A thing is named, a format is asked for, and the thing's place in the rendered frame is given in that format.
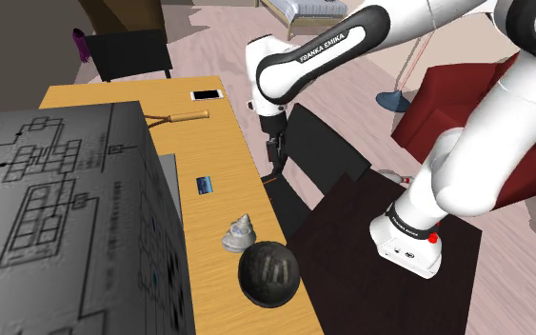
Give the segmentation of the black chair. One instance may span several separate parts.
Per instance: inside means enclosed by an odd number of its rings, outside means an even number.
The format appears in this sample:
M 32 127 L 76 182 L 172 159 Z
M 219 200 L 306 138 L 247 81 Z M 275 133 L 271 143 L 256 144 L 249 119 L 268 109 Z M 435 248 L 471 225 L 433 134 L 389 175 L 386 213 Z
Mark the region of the black chair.
M 296 103 L 287 115 L 284 141 L 267 140 L 272 172 L 261 178 L 279 226 L 290 239 L 311 213 L 283 174 L 292 161 L 324 194 L 347 174 L 354 181 L 371 167 L 357 149 L 312 111 Z
M 170 78 L 172 63 L 160 30 L 91 35 L 85 42 L 103 82 L 155 71 Z

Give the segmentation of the wooden desk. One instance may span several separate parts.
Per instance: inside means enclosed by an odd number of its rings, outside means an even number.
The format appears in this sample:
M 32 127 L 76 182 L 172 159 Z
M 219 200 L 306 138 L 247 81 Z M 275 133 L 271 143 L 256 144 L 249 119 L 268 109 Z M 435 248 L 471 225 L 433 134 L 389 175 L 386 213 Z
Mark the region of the wooden desk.
M 238 255 L 222 247 L 230 223 L 246 213 L 258 240 L 285 237 L 228 99 L 191 100 L 192 91 L 221 86 L 217 76 L 51 86 L 41 106 L 139 101 L 154 116 L 207 109 L 209 118 L 150 131 L 157 152 L 176 157 L 196 335 L 323 335 L 303 287 L 277 308 L 251 303 L 237 280 Z M 212 193 L 198 193 L 196 179 L 203 176 Z

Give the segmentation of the white smartphone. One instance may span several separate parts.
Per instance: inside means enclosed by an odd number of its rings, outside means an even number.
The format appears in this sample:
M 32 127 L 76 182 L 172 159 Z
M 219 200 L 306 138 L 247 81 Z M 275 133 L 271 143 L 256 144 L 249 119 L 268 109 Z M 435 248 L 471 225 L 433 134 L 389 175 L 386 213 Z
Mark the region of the white smartphone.
M 192 91 L 190 97 L 192 101 L 204 101 L 222 99 L 224 94 L 220 89 L 206 89 Z

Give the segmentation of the grey spiral shell figure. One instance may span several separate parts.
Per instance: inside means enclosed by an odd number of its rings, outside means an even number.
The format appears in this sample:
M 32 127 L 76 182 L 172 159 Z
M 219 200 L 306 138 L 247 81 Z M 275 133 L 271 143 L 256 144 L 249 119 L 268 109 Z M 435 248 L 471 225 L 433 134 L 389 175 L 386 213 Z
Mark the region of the grey spiral shell figure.
M 232 222 L 222 238 L 222 246 L 226 251 L 242 253 L 256 242 L 256 233 L 246 213 Z

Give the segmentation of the floor lamp with blue base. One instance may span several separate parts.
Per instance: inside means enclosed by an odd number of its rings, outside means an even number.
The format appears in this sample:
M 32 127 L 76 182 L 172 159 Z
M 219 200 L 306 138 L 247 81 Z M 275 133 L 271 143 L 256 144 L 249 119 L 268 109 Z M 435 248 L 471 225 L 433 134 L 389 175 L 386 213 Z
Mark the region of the floor lamp with blue base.
M 405 63 L 396 77 L 393 91 L 382 91 L 376 95 L 375 100 L 381 108 L 399 113 L 407 111 L 410 102 L 404 96 L 403 89 L 434 33 L 435 31 L 429 33 L 426 37 L 418 37 L 416 39 Z

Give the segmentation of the wooden bed with grey mattress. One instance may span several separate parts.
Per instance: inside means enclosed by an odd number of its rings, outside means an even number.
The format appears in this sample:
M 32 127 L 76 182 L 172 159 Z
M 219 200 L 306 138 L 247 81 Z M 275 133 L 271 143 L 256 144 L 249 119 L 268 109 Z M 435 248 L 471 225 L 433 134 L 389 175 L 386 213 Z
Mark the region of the wooden bed with grey mattress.
M 266 7 L 287 27 L 289 41 L 294 27 L 323 27 L 337 25 L 348 13 L 342 0 L 253 0 L 254 7 Z

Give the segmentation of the white and red bowling pin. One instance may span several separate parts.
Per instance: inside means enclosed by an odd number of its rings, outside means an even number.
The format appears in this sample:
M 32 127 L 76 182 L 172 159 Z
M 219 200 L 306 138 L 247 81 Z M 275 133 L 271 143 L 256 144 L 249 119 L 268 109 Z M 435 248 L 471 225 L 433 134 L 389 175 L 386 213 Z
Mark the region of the white and red bowling pin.
M 412 176 L 403 176 L 403 175 L 400 175 L 400 174 L 396 173 L 393 170 L 380 169 L 380 170 L 378 170 L 378 173 L 383 175 L 384 177 L 388 178 L 389 180 L 393 181 L 396 184 L 407 184 L 407 185 L 409 185 L 413 180 Z

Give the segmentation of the black round helmet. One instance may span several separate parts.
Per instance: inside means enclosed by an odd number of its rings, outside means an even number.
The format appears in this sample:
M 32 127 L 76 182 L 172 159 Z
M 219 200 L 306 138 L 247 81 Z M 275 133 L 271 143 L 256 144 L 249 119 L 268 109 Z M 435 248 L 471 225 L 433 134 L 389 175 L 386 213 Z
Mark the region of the black round helmet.
M 238 282 L 255 305 L 275 308 L 293 298 L 301 282 L 293 253 L 278 242 L 263 241 L 248 247 L 238 265 Z

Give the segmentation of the red sofa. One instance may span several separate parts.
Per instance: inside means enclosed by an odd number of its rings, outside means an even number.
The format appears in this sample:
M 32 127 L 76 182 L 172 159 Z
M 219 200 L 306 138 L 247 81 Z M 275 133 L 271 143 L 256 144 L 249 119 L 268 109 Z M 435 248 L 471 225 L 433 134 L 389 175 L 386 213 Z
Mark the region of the red sofa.
M 391 137 L 423 163 L 437 137 L 462 127 L 481 100 L 517 59 L 501 63 L 441 65 L 427 70 L 422 85 Z M 496 202 L 505 207 L 536 196 L 536 144 L 506 180 Z

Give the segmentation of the brown wardrobe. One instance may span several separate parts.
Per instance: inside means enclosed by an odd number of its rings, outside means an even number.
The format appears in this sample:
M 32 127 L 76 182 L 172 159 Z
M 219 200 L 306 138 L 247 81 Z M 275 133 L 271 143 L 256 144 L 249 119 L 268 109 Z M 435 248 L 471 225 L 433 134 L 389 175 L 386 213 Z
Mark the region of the brown wardrobe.
M 168 41 L 160 0 L 78 0 L 96 34 L 160 30 Z

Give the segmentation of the dark robot stand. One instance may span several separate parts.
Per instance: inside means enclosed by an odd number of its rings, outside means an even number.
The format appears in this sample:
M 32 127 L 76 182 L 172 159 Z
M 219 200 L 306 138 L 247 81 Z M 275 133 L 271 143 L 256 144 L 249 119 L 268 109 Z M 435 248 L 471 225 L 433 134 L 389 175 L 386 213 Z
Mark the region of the dark robot stand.
M 288 240 L 325 335 L 465 335 L 482 232 L 447 216 L 439 272 L 380 257 L 368 225 L 403 193 L 372 169 L 344 174 Z

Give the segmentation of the purple cloth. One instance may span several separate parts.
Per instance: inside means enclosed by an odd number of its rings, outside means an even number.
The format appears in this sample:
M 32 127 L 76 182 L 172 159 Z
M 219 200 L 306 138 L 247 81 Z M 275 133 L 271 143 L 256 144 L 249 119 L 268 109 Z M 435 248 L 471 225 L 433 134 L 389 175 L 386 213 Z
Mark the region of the purple cloth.
M 80 29 L 73 29 L 72 39 L 78 49 L 80 61 L 86 64 L 90 59 L 90 52 L 85 40 L 85 33 Z

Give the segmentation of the large grey diagram-printed box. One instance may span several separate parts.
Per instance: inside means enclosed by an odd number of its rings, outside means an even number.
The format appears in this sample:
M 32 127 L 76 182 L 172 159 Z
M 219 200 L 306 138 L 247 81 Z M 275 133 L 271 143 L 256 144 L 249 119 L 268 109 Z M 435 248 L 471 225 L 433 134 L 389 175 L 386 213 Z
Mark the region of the large grey diagram-printed box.
M 138 103 L 0 112 L 0 335 L 196 335 L 176 162 Z

